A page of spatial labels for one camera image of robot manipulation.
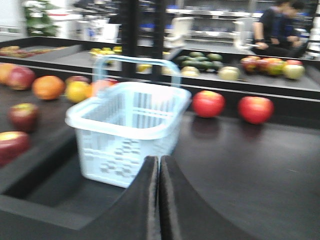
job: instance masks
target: shopping basket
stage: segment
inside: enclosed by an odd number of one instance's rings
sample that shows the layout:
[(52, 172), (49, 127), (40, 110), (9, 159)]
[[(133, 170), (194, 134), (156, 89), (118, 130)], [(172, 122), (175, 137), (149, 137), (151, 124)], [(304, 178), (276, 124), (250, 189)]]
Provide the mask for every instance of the shopping basket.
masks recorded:
[(172, 72), (172, 86), (121, 82), (66, 112), (65, 122), (75, 128), (83, 176), (126, 188), (146, 156), (172, 153), (191, 93), (179, 88), (178, 67), (162, 59), (105, 55), (95, 63), (93, 81), (108, 76), (104, 65), (110, 61), (160, 65)]

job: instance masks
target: man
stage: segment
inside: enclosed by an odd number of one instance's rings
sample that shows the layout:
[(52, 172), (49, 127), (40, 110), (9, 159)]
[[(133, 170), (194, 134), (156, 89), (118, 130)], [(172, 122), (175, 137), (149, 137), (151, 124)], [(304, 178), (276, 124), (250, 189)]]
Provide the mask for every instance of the man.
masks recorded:
[(289, 50), (273, 44), (272, 33), (275, 21), (279, 21), (281, 14), (290, 7), (290, 0), (276, 0), (275, 4), (268, 8), (258, 22), (253, 24), (254, 43), (256, 47), (252, 51), (257, 55), (285, 57)]
[(274, 45), (285, 49), (301, 46), (302, 42), (294, 29), (294, 18), (304, 7), (305, 4), (303, 1), (296, 0), (283, 12), (279, 21), (274, 22), (271, 38)]

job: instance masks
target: green fruit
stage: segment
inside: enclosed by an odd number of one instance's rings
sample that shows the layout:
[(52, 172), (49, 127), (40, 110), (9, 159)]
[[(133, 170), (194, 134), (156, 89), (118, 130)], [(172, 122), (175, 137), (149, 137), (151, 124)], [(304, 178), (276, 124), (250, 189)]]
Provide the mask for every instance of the green fruit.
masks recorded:
[(218, 76), (222, 79), (222, 80), (229, 80), (229, 81), (235, 81), (239, 78), (239, 74), (237, 71), (235, 70), (231, 70), (228, 68), (225, 69), (220, 69), (220, 71), (218, 72)]
[(199, 62), (209, 61), (209, 59), (205, 56), (196, 56), (195, 59)]
[(189, 61), (189, 60), (183, 61), (183, 62), (181, 63), (181, 67), (190, 66), (191, 63), (192, 63), (192, 61)]
[(219, 69), (223, 68), (224, 67), (224, 64), (220, 61), (212, 61), (213, 63), (213, 70), (215, 71), (219, 71)]
[(189, 53), (189, 56), (192, 58), (195, 58), (195, 57), (204, 57), (205, 55), (199, 51), (192, 51)]
[(195, 57), (191, 57), (191, 56), (187, 56), (185, 58), (185, 60), (188, 60), (188, 61), (198, 61)]
[(188, 56), (185, 56), (185, 55), (178, 56), (178, 57), (175, 59), (175, 62), (176, 62), (177, 64), (181, 64), (183, 61), (187, 60), (186, 58), (188, 58)]
[(211, 61), (219, 61), (219, 62), (221, 62), (223, 59), (222, 56), (217, 53), (209, 53), (206, 57)]
[(214, 67), (214, 64), (210, 61), (201, 61), (199, 65), (199, 69), (208, 70), (212, 69)]
[(228, 69), (228, 70), (232, 70), (232, 71), (236, 71), (238, 73), (238, 75), (241, 74), (239, 68), (235, 67), (235, 66), (224, 66), (223, 68), (220, 68), (219, 71), (222, 71), (222, 70), (225, 70), (225, 69)]
[(181, 67), (191, 66), (191, 67), (196, 67), (197, 68), (199, 63), (200, 63), (200, 61), (186, 60), (186, 61), (183, 61), (181, 63)]

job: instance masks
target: basket handle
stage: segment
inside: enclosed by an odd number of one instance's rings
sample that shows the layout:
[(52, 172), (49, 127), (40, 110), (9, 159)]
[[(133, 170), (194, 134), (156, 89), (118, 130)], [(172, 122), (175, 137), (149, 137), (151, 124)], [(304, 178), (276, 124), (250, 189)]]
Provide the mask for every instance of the basket handle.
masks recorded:
[(108, 75), (108, 70), (104, 69), (103, 66), (106, 61), (117, 60), (121, 62), (134, 63), (134, 64), (150, 64), (150, 65), (159, 65), (163, 67), (167, 67), (172, 70), (171, 75), (171, 85), (175, 85), (175, 87), (179, 88), (181, 83), (181, 76), (179, 68), (172, 61), (164, 60), (164, 59), (154, 59), (148, 57), (133, 57), (133, 56), (122, 56), (122, 55), (103, 55), (99, 57), (95, 63), (93, 68), (93, 81), (101, 80), (103, 76)]

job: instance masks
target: apple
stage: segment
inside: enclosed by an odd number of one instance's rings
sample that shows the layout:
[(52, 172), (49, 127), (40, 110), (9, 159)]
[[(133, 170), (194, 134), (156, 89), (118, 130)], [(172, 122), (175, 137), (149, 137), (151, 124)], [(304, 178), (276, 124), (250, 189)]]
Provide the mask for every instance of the apple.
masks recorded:
[(289, 60), (285, 61), (285, 64), (287, 64), (287, 65), (301, 65), (301, 66), (304, 65), (304, 64), (302, 63), (302, 61), (293, 60), (293, 59), (289, 59)]
[(305, 67), (302, 65), (285, 65), (282, 71), (286, 78), (297, 80), (305, 74)]
[(65, 80), (65, 84), (68, 85), (71, 82), (85, 82), (90, 84), (91, 80), (85, 76), (70, 76)]
[(119, 81), (118, 81), (118, 80), (115, 80), (114, 78), (110, 78), (110, 77), (108, 77), (108, 78), (104, 78), (103, 80), (104, 80), (104, 81), (108, 81), (108, 82), (109, 82), (109, 84), (110, 84), (110, 86), (112, 86), (112, 85), (115, 85), (115, 84), (119, 83)]
[(222, 80), (231, 80), (231, 81), (235, 81), (239, 78), (240, 76), (240, 71), (237, 67), (233, 67), (233, 66), (224, 66), (223, 68), (221, 68), (218, 72), (218, 76), (222, 79)]
[(249, 58), (249, 59), (255, 59), (255, 60), (261, 59), (259, 56), (247, 56), (247, 58)]
[(245, 96), (238, 103), (240, 116), (251, 124), (262, 124), (274, 113), (273, 102), (266, 97)]
[(267, 65), (267, 73), (271, 76), (278, 76), (283, 73), (284, 61), (274, 61)]
[(31, 140), (23, 131), (5, 131), (0, 133), (0, 166), (10, 163), (31, 147)]
[(257, 68), (257, 59), (252, 57), (245, 57), (241, 59), (241, 65), (246, 73), (252, 74)]
[(7, 117), (14, 128), (26, 133), (36, 130), (39, 116), (38, 106), (29, 102), (13, 105), (7, 113)]
[(221, 94), (203, 90), (194, 95), (191, 105), (199, 117), (213, 118), (222, 112), (225, 102)]
[(8, 77), (6, 84), (14, 90), (28, 90), (36, 79), (36, 74), (26, 66), (15, 66)]
[(268, 65), (269, 65), (269, 62), (265, 58), (258, 59), (256, 61), (256, 69), (260, 73), (263, 73), (263, 74), (267, 73), (268, 72)]

